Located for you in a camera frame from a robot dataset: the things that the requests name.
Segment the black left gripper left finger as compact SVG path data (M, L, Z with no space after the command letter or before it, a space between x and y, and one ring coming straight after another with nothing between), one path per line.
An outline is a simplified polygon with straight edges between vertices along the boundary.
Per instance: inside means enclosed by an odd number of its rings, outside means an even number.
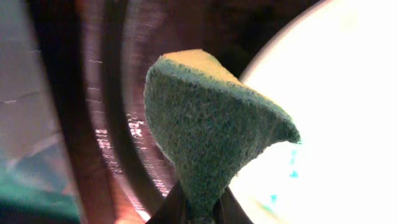
M188 200L180 181L175 183L162 206L146 224L188 224Z

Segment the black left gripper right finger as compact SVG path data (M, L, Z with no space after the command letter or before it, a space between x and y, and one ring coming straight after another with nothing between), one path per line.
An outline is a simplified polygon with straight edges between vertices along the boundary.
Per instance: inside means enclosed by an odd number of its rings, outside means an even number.
M215 224L253 224L229 187L225 188L214 206L214 222Z

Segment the green scrubbing sponge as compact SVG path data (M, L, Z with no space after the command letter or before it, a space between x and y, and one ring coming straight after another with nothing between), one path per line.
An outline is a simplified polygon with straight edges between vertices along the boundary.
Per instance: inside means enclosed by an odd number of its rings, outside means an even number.
M283 108L201 49L157 59L146 75L144 111L192 218L209 217L231 179L267 147L301 140Z

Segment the pale green plate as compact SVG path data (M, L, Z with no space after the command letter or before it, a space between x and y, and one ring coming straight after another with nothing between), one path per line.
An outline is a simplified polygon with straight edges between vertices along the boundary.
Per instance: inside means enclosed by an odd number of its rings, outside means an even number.
M261 49L243 82L291 117L230 187L254 223L397 223L397 1L322 1Z

